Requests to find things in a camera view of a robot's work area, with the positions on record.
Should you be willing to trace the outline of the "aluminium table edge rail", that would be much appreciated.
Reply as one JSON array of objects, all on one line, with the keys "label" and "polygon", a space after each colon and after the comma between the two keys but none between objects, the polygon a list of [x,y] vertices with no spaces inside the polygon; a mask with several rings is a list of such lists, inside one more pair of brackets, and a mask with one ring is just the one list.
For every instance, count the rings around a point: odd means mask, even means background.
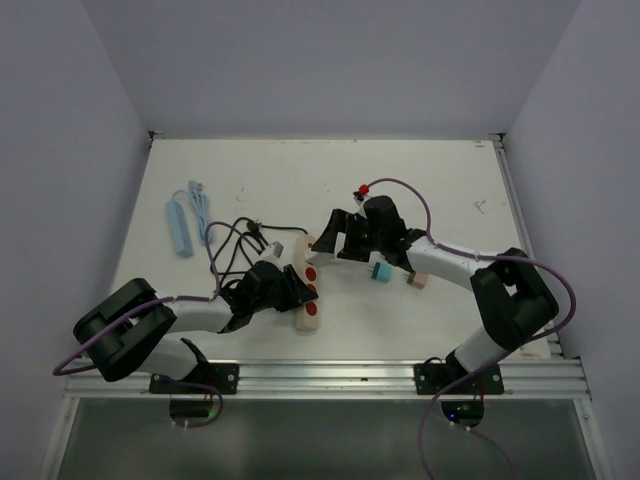
[{"label": "aluminium table edge rail", "polygon": [[136,373],[65,385],[44,479],[608,479],[582,365],[505,362],[446,420],[410,360],[226,362],[222,417],[171,424],[170,394]]}]

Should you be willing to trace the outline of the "beige power strip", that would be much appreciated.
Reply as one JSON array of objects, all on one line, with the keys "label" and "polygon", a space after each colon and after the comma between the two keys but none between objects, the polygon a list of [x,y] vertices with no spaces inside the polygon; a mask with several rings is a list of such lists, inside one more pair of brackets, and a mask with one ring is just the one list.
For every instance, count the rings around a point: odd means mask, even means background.
[{"label": "beige power strip", "polygon": [[295,328],[301,332],[314,332],[319,322],[318,269],[309,264],[306,255],[314,238],[308,234],[298,237],[295,244],[294,268],[304,284],[302,306],[295,313]]}]

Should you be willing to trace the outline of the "pink USB charger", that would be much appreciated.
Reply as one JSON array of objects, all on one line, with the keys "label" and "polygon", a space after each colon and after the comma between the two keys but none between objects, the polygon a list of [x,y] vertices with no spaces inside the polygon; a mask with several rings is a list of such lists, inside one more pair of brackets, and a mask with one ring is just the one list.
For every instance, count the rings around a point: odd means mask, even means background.
[{"label": "pink USB charger", "polygon": [[424,289],[429,281],[429,275],[422,272],[411,272],[406,275],[406,284],[417,289]]}]

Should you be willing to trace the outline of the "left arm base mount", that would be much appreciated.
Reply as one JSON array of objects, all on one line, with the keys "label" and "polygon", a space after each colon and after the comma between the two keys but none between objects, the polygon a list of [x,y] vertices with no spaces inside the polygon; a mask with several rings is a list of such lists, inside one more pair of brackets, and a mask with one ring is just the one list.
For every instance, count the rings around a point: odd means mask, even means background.
[{"label": "left arm base mount", "polygon": [[184,379],[173,380],[158,374],[151,377],[152,394],[196,395],[209,394],[214,388],[222,395],[235,395],[240,378],[237,363],[214,362],[198,365]]}]

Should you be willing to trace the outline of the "light blue power strip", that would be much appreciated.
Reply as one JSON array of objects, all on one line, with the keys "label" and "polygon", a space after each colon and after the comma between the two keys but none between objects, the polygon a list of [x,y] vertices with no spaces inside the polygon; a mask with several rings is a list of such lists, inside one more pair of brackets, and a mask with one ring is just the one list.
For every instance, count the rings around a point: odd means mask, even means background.
[{"label": "light blue power strip", "polygon": [[165,213],[175,254],[181,258],[193,256],[194,249],[183,207],[177,201],[170,200],[165,205]]}]

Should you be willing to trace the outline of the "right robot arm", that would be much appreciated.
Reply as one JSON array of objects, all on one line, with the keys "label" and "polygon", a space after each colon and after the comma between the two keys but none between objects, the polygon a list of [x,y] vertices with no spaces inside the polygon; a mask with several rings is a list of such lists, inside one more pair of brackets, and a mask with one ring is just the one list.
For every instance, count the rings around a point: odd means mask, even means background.
[{"label": "right robot arm", "polygon": [[482,366],[519,349],[558,315],[555,297],[523,251],[475,253],[438,244],[426,231],[407,227],[390,197],[356,192],[354,200],[358,211],[332,211],[307,259],[314,265],[334,258],[366,263],[376,252],[408,273],[471,291],[482,326],[445,358],[445,379],[454,391],[470,391]]}]

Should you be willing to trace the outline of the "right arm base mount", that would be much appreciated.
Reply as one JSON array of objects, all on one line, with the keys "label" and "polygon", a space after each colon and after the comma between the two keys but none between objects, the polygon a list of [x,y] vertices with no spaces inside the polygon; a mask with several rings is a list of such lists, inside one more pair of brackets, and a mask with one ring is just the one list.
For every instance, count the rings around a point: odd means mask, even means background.
[{"label": "right arm base mount", "polygon": [[502,395],[505,387],[498,365],[470,377],[455,361],[432,357],[413,365],[413,380],[418,395]]}]

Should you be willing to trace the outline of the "teal plug adapter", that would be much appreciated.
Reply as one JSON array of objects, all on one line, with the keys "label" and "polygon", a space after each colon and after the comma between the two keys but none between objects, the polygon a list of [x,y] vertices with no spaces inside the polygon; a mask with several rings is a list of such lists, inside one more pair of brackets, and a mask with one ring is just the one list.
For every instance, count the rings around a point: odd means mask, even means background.
[{"label": "teal plug adapter", "polygon": [[370,278],[384,284],[390,282],[392,273],[393,267],[387,263],[375,262],[370,268]]}]

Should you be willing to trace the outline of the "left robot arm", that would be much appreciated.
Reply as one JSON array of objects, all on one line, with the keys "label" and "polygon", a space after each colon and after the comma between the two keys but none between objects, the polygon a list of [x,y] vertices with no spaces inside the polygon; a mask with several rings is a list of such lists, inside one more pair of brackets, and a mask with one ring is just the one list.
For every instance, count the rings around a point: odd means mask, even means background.
[{"label": "left robot arm", "polygon": [[188,334],[230,334],[271,309],[315,313],[317,280],[312,266],[280,268],[260,260],[242,279],[209,299],[162,297],[146,280],[136,278],[78,320],[73,335],[107,382],[145,372],[171,378],[193,393],[207,383],[208,369]]}]

